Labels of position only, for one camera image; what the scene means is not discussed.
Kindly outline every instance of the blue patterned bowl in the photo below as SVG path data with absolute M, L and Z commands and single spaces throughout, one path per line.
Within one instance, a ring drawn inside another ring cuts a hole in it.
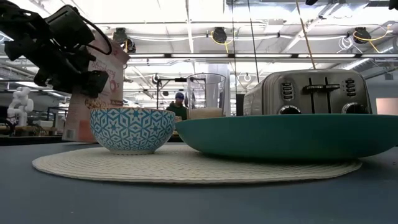
M 169 140 L 174 117 L 166 110 L 97 108 L 90 111 L 90 129 L 113 154 L 149 154 Z

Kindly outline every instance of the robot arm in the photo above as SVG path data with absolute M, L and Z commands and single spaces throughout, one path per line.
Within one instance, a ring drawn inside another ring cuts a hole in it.
M 32 112 L 33 111 L 33 100 L 32 99 L 27 99 L 26 106 L 24 108 L 25 112 Z
M 109 76 L 104 71 L 87 71 L 89 62 L 96 58 L 86 46 L 106 55 L 112 53 L 112 46 L 107 36 L 75 7 L 63 6 L 43 19 L 36 12 L 0 0 L 0 15 L 0 30 L 14 39 L 4 42 L 4 51 L 10 60 L 23 55 L 38 66 L 36 85 L 47 86 L 49 80 L 54 90 L 67 93 L 80 86 L 82 94 L 93 98 L 102 92 Z M 85 22 L 105 38 L 109 52 L 90 45 L 95 38 Z
M 33 100 L 29 99 L 30 88 L 18 87 L 13 95 L 11 104 L 7 110 L 7 116 L 12 124 L 16 123 L 15 115 L 18 114 L 20 126 L 25 126 L 27 121 L 27 113 L 33 111 Z

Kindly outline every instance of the blue table surface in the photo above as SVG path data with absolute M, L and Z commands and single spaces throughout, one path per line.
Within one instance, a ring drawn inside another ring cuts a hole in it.
M 0 223 L 398 223 L 398 148 L 335 179 L 261 185 L 95 182 L 32 167 L 85 147 L 98 145 L 0 147 Z

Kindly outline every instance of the bowl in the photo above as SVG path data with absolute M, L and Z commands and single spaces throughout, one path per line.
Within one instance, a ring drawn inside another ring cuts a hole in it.
M 96 108 L 90 111 L 90 129 L 113 154 L 150 154 L 171 137 L 174 117 L 166 110 Z
M 267 160 L 340 160 L 373 156 L 398 144 L 398 116 L 292 114 L 181 121 L 197 151 Z

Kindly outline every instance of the yellow cable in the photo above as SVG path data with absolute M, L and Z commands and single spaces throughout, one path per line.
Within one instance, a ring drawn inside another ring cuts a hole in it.
M 380 53 L 380 51 L 376 48 L 376 46 L 375 46 L 371 41 L 369 41 L 369 43 L 372 45 L 372 47 L 373 47 L 378 53 Z
M 375 38 L 375 39 L 365 39 L 365 38 L 360 38 L 355 36 L 355 34 L 357 33 L 356 31 L 353 33 L 353 36 L 355 38 L 357 38 L 358 40 L 364 40 L 364 41 L 375 41 L 375 40 L 380 40 L 381 38 L 384 38 L 387 34 L 388 34 L 388 30 L 390 29 L 390 26 L 387 26 L 387 30 L 386 33 L 384 35 L 382 35 L 381 37 Z
M 210 37 L 211 37 L 211 39 L 214 41 L 214 43 L 216 43 L 216 44 L 220 44 L 220 45 L 225 45 L 225 50 L 226 50 L 226 53 L 228 54 L 229 52 L 228 52 L 228 44 L 230 44 L 230 43 L 232 43 L 232 41 L 234 40 L 233 38 L 232 38 L 232 40 L 231 41 L 229 41 L 228 43 L 223 43 L 223 44 L 221 44 L 221 43 L 219 43 L 219 42 L 217 42 L 214 38 L 213 38 L 213 33 L 214 33 L 214 31 L 211 31 L 211 33 L 210 33 Z

